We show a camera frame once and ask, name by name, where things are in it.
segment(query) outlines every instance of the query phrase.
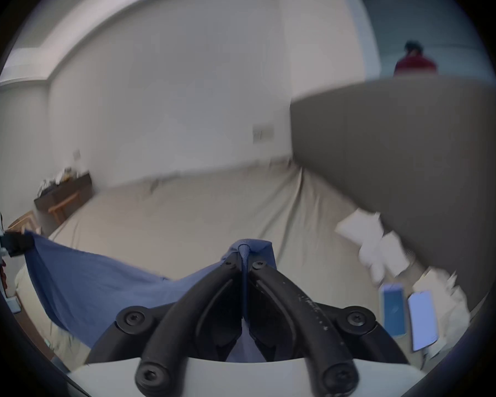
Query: dark wooden table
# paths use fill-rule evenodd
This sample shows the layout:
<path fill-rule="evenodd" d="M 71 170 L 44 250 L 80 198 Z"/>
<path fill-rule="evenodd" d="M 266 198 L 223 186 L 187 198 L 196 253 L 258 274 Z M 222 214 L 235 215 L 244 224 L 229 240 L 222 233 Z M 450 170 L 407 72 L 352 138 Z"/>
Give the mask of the dark wooden table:
<path fill-rule="evenodd" d="M 59 203 L 64 202 L 70 196 L 81 192 L 84 189 L 92 188 L 92 178 L 90 173 L 77 177 L 76 179 L 71 179 L 69 181 L 59 184 L 52 191 L 47 194 L 40 196 L 34 200 L 35 207 L 41 212 L 48 213 L 51 208 L 59 205 Z"/>

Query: wall outlet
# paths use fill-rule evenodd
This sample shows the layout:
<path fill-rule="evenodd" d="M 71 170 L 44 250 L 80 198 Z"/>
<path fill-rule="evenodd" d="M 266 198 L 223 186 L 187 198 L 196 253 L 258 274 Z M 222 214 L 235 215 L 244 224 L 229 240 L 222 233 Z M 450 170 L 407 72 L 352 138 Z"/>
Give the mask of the wall outlet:
<path fill-rule="evenodd" d="M 274 139 L 274 125 L 271 123 L 261 123 L 253 125 L 253 142 L 272 141 Z"/>

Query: beige bed sheet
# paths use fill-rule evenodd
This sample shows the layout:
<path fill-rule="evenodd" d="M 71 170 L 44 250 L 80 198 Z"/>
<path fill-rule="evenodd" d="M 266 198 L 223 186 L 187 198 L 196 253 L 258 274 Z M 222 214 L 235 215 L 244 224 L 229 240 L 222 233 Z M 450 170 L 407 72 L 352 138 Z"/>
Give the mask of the beige bed sheet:
<path fill-rule="evenodd" d="M 60 244 L 123 261 L 173 279 L 219 260 L 243 238 L 271 241 L 278 269 L 314 301 L 361 305 L 379 318 L 378 289 L 358 261 L 358 247 L 336 234 L 356 205 L 292 162 L 194 176 L 147 179 L 95 196 L 60 226 Z M 397 278 L 410 291 L 423 269 Z M 16 291 L 28 316 L 70 369 L 88 347 L 46 316 L 24 266 Z M 414 365 L 420 355 L 409 352 Z"/>

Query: black clamp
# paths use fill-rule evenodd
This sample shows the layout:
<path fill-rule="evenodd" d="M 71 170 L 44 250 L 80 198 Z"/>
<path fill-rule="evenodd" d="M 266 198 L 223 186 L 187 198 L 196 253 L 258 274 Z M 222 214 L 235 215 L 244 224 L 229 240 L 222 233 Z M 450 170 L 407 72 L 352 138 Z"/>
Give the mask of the black clamp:
<path fill-rule="evenodd" d="M 250 261 L 250 335 L 267 361 L 304 357 L 315 395 L 349 395 L 353 359 L 407 364 L 368 309 L 313 302 L 264 261 Z M 176 303 L 122 310 L 92 348 L 87 364 L 140 357 L 135 381 L 147 397 L 179 395 L 187 357 L 225 361 L 241 336 L 242 260 L 230 255 Z"/>

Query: red shirt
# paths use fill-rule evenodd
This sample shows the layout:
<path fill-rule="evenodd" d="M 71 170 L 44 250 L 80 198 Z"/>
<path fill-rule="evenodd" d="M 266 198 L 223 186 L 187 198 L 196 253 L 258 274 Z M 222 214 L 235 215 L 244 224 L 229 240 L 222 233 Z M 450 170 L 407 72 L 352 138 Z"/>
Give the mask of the red shirt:
<path fill-rule="evenodd" d="M 426 70 L 429 72 L 437 72 L 437 65 L 430 59 L 424 56 L 404 56 L 397 62 L 395 66 L 396 74 L 404 74 L 413 70 Z"/>

